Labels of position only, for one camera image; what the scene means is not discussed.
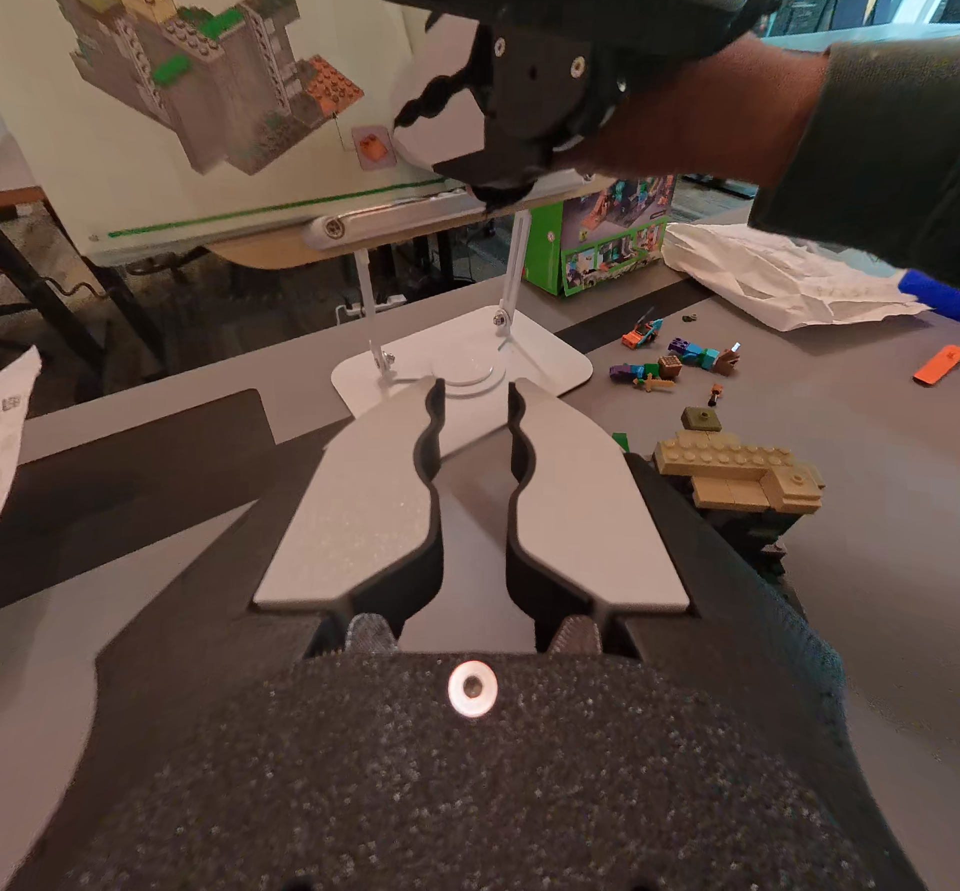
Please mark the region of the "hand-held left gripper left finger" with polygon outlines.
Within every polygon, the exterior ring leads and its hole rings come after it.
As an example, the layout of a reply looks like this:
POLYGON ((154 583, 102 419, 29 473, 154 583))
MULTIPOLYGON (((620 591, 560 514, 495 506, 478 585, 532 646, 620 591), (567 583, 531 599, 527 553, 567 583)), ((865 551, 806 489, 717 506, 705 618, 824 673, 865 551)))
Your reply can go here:
POLYGON ((446 383, 415 380, 326 446, 253 596, 261 611, 416 613, 443 581, 446 383))

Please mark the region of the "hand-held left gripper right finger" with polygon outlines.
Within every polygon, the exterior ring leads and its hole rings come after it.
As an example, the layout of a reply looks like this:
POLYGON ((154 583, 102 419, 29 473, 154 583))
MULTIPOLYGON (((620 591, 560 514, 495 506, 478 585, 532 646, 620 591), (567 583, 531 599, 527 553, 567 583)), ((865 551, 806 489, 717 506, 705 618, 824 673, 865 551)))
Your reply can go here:
POLYGON ((627 456, 531 379, 509 386, 506 582, 525 614, 684 614, 690 597, 627 456))

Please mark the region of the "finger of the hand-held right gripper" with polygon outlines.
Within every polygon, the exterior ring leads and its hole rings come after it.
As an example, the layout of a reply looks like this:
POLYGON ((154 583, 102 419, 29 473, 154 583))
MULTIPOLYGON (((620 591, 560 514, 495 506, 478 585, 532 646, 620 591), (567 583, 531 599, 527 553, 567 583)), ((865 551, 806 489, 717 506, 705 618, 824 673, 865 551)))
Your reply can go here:
POLYGON ((414 167, 436 170, 484 149, 485 115, 469 88, 458 90, 436 117, 419 117, 407 128, 399 120, 390 131, 393 150, 414 167))
POLYGON ((451 98, 469 91, 488 95, 488 26, 442 14, 426 31, 419 49, 423 98, 451 98))

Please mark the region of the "brick building model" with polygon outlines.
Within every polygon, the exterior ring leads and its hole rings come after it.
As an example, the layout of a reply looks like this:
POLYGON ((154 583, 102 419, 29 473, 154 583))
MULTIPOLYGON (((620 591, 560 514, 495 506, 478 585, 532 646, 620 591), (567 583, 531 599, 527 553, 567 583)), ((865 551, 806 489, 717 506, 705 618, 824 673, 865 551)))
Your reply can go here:
POLYGON ((740 439, 711 407, 686 407, 682 427, 649 460, 711 527, 769 584, 786 588, 783 537, 823 504, 815 465, 781 444, 740 439))

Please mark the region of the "instruction booklet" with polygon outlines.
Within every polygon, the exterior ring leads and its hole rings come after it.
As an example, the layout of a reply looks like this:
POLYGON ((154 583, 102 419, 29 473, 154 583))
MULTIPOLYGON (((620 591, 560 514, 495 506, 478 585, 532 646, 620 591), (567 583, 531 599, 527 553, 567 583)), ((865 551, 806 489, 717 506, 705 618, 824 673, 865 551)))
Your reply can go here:
POLYGON ((389 96, 427 12, 382 0, 1 0, 2 117, 107 265, 437 192, 389 96))

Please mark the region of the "person's right forearm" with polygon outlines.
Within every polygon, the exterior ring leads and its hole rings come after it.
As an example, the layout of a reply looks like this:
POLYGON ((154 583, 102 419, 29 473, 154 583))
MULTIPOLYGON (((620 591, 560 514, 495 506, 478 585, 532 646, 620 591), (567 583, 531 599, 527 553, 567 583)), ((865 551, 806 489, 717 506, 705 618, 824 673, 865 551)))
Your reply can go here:
POLYGON ((825 57, 810 122, 750 226, 958 287, 958 36, 835 43, 825 57))

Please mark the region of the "person's right hand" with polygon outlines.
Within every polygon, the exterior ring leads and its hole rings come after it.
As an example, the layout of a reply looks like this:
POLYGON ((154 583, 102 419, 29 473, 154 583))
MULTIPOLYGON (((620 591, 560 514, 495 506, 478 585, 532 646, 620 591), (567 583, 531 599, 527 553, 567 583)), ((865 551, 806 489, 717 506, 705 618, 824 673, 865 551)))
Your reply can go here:
POLYGON ((819 101, 828 54, 793 52, 746 35, 627 96, 594 134, 559 153, 582 174, 704 174, 776 185, 819 101))

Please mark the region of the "pile of small brick figures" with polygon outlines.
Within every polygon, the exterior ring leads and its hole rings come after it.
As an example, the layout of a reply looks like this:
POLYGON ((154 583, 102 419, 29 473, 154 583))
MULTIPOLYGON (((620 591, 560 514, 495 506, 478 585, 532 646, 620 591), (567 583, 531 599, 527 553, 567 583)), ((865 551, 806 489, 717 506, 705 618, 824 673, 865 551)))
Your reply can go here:
MULTIPOLYGON (((659 338, 663 323, 663 319, 640 319, 621 337, 622 346, 634 352, 653 345, 659 338)), ((676 385, 682 370, 687 367, 700 368, 715 376, 730 377, 737 369, 740 357, 740 343, 715 349, 675 338, 668 344, 666 353, 654 361, 612 365, 607 375, 615 383, 628 383, 646 392, 664 391, 676 385)))

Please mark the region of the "toy brick set box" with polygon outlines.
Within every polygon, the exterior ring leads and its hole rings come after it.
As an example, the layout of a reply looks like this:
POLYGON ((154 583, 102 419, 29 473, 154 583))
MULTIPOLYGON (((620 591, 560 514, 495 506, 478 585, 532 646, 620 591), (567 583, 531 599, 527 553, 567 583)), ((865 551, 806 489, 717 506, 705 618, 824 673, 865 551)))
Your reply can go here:
POLYGON ((570 297, 650 264, 663 247, 677 180, 620 178, 595 193, 534 208, 523 279, 570 297))

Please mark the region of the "white book stand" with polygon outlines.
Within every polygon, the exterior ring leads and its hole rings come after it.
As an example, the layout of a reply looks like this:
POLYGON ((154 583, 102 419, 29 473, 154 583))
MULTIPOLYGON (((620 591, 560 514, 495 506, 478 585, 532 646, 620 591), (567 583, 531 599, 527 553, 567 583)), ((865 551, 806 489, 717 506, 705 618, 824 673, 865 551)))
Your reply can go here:
POLYGON ((559 173, 508 207, 514 220, 500 291, 484 305, 454 293, 452 310, 444 311, 444 319, 429 301, 378 314, 370 254, 389 239, 427 237, 491 218, 493 213, 462 185, 442 183, 412 197, 378 196, 368 206, 318 212, 302 225, 243 234, 213 249, 228 261, 270 269, 352 254, 362 316, 336 333, 333 356, 320 360, 318 375, 330 381, 354 417, 426 376, 444 379, 447 411, 440 451, 450 455, 506 423, 510 381, 529 378, 561 396, 591 377, 588 359, 524 315, 518 300, 532 211, 561 199, 593 198, 607 183, 605 178, 559 173))

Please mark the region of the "orange brick separator tool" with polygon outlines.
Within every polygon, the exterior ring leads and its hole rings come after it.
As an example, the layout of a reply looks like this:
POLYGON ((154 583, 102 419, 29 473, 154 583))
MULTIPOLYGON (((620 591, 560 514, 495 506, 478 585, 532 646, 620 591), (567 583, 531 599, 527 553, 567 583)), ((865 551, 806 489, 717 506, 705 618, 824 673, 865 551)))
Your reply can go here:
POLYGON ((947 345, 912 375, 912 381, 923 387, 934 387, 959 367, 959 345, 947 345))

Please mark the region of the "blue plastic bin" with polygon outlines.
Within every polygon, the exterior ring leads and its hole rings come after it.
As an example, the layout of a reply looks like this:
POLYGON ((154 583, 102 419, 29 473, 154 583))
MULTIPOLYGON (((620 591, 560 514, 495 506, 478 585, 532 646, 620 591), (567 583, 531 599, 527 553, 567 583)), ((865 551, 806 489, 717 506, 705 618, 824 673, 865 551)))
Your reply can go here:
POLYGON ((929 275, 908 270, 898 282, 898 290, 914 296, 931 310, 955 322, 960 319, 960 291, 958 288, 942 283, 929 275))

